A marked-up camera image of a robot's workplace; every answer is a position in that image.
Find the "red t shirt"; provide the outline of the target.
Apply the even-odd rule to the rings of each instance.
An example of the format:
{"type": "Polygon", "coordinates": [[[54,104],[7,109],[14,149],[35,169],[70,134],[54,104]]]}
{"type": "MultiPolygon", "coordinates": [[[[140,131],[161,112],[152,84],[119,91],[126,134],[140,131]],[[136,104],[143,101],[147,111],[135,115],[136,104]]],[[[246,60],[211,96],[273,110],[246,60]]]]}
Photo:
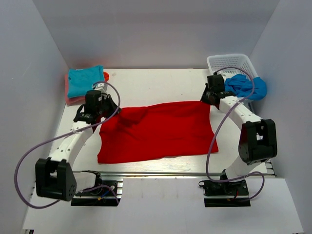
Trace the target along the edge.
{"type": "Polygon", "coordinates": [[[127,107],[102,124],[99,164],[217,153],[210,106],[201,101],[127,107]]]}

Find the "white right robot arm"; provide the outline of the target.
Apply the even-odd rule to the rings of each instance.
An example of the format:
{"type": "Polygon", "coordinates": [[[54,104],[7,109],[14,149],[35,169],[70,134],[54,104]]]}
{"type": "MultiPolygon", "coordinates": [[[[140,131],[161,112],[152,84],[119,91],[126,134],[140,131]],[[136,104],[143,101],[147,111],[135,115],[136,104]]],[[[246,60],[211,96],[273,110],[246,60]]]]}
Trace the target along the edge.
{"type": "Polygon", "coordinates": [[[226,168],[220,180],[211,181],[220,183],[221,191],[225,194],[232,194],[238,188],[237,181],[260,174],[252,170],[277,156],[276,125],[272,119],[262,119],[251,112],[244,104],[244,98],[238,98],[232,92],[225,90],[225,81],[221,74],[207,76],[207,83],[201,97],[201,101],[215,106],[225,114],[215,131],[206,159],[206,174],[209,177],[209,159],[212,146],[223,123],[230,118],[240,130],[238,144],[239,156],[226,168]]]}

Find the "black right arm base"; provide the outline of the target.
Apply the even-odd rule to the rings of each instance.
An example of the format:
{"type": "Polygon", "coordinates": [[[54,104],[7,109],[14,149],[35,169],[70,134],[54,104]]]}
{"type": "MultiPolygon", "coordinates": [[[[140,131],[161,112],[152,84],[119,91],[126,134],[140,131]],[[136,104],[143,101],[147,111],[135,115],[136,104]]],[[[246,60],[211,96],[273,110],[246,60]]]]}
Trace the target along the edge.
{"type": "Polygon", "coordinates": [[[224,183],[202,180],[198,185],[203,189],[205,208],[251,206],[245,179],[224,183]]]}

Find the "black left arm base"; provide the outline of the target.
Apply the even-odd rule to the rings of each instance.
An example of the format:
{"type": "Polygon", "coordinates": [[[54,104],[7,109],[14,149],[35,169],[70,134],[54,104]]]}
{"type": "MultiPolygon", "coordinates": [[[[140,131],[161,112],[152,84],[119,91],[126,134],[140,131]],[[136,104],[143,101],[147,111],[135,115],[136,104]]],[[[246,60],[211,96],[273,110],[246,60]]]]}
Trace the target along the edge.
{"type": "Polygon", "coordinates": [[[97,171],[74,173],[78,189],[71,200],[71,206],[116,207],[122,195],[122,179],[104,175],[97,171]]]}

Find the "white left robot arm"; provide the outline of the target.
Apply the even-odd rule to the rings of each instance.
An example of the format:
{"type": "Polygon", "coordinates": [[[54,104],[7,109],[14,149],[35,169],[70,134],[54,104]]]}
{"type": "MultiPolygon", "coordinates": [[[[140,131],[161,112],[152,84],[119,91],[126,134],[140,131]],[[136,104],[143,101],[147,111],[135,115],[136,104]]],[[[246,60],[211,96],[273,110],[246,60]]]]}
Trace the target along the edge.
{"type": "Polygon", "coordinates": [[[76,112],[69,136],[46,159],[39,159],[35,164],[38,196],[70,201],[77,193],[89,191],[97,195],[102,191],[99,173],[89,170],[75,173],[72,166],[86,141],[101,124],[101,119],[108,120],[120,111],[102,88],[87,91],[85,103],[76,112]]]}

